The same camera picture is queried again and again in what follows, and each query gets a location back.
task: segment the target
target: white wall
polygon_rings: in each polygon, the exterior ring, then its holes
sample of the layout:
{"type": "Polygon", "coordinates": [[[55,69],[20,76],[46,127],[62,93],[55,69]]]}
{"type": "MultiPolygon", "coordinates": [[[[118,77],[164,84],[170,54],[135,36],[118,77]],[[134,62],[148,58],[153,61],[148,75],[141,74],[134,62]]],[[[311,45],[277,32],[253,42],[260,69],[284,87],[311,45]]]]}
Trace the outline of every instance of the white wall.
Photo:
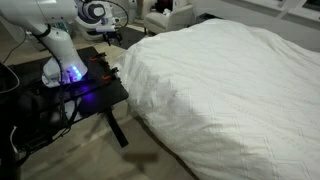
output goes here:
{"type": "Polygon", "coordinates": [[[283,19],[286,20],[283,20],[277,18],[280,11],[252,5],[241,0],[192,0],[192,3],[195,6],[197,16],[208,12],[227,20],[265,28],[304,48],[320,52],[319,22],[302,21],[302,23],[308,23],[308,27],[299,24],[301,18],[285,16],[283,19]]]}

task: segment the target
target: wrinkled sheet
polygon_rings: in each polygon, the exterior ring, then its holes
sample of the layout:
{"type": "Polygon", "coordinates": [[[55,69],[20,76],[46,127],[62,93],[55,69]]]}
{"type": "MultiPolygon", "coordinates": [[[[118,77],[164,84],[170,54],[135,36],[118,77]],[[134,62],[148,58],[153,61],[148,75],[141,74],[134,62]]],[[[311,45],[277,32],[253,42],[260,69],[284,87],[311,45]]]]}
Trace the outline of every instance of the wrinkled sheet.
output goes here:
{"type": "Polygon", "coordinates": [[[209,20],[115,64],[128,102],[200,178],[320,179],[320,54],[209,20]]]}

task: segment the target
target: black cable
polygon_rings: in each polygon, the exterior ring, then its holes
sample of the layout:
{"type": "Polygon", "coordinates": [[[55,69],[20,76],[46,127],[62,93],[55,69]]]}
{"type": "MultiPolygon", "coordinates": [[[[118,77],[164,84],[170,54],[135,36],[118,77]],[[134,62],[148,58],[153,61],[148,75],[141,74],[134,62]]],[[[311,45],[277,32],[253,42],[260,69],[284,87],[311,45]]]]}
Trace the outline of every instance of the black cable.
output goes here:
{"type": "Polygon", "coordinates": [[[128,23],[129,23],[129,15],[128,15],[128,12],[127,12],[121,5],[119,5],[118,3],[114,3],[114,2],[112,2],[112,1],[106,1],[106,2],[111,3],[111,4],[114,4],[114,5],[118,6],[119,8],[121,8],[121,9],[124,11],[124,13],[125,13],[126,16],[127,16],[127,22],[126,22],[126,24],[125,24],[124,26],[122,26],[122,27],[126,27],[126,26],[128,25],[128,23]]]}
{"type": "Polygon", "coordinates": [[[57,139],[63,137],[64,135],[68,134],[71,131],[71,128],[65,128],[56,138],[52,140],[51,143],[54,143],[57,139]]]}
{"type": "Polygon", "coordinates": [[[69,119],[69,121],[68,121],[68,124],[69,124],[69,127],[70,127],[70,129],[71,129],[71,125],[74,123],[74,120],[76,119],[76,116],[77,116],[77,113],[78,113],[78,99],[75,99],[75,100],[73,100],[73,102],[74,102],[74,109],[73,109],[73,112],[72,112],[72,114],[71,114],[71,117],[70,117],[70,119],[69,119]]]}
{"type": "Polygon", "coordinates": [[[4,93],[9,93],[9,92],[15,90],[16,88],[18,88],[19,85],[20,85],[19,77],[14,73],[14,71],[12,71],[9,67],[5,66],[4,64],[1,64],[1,65],[0,65],[0,70],[1,70],[1,66],[3,66],[3,68],[7,68],[7,70],[8,70],[10,73],[12,73],[12,75],[13,75],[13,76],[16,78],[16,80],[17,80],[17,84],[16,84],[14,87],[12,87],[12,88],[10,88],[10,89],[8,89],[8,90],[0,91],[0,95],[2,95],[2,94],[4,94],[4,93]]]}
{"type": "Polygon", "coordinates": [[[67,86],[67,88],[64,91],[67,92],[72,85],[73,85],[73,82],[70,81],[70,84],[67,86]]]}
{"type": "Polygon", "coordinates": [[[23,37],[23,40],[22,42],[20,42],[16,47],[14,47],[10,52],[9,54],[7,55],[7,57],[4,59],[4,61],[2,62],[2,64],[6,63],[6,61],[9,59],[10,55],[13,53],[14,50],[18,49],[27,39],[27,34],[26,32],[24,31],[24,37],[23,37]]]}
{"type": "Polygon", "coordinates": [[[35,36],[37,40],[52,54],[52,56],[56,59],[59,69],[60,69],[60,90],[59,90],[59,101],[60,101],[60,121],[67,125],[65,122],[65,107],[64,107],[64,91],[63,91],[63,69],[60,60],[57,58],[57,56],[52,52],[52,50],[42,42],[40,38],[35,36]]]}

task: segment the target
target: chair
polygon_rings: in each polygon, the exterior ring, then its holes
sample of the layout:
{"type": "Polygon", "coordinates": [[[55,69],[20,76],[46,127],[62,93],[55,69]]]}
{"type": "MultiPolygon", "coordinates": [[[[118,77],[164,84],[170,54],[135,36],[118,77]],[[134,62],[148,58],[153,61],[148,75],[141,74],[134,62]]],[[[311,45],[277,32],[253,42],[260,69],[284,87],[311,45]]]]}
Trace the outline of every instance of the chair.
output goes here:
{"type": "Polygon", "coordinates": [[[159,12],[151,12],[151,7],[156,0],[144,0],[142,18],[144,19],[145,33],[147,29],[155,34],[176,31],[188,27],[192,23],[193,5],[187,0],[179,0],[180,5],[173,8],[170,16],[167,17],[159,12]]]}

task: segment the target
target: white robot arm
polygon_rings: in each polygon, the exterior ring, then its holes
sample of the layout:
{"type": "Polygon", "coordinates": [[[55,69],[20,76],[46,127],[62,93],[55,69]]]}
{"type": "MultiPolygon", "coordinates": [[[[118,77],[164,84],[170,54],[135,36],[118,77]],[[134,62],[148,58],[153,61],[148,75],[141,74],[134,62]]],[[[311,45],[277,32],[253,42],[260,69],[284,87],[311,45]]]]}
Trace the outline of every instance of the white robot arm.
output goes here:
{"type": "Polygon", "coordinates": [[[99,19],[97,31],[114,31],[110,8],[112,7],[107,2],[102,1],[1,0],[0,16],[31,31],[51,51],[54,57],[44,66],[42,81],[48,87],[56,87],[61,83],[80,81],[88,69],[80,59],[69,34],[52,28],[49,24],[73,21],[79,14],[84,19],[99,19]]]}

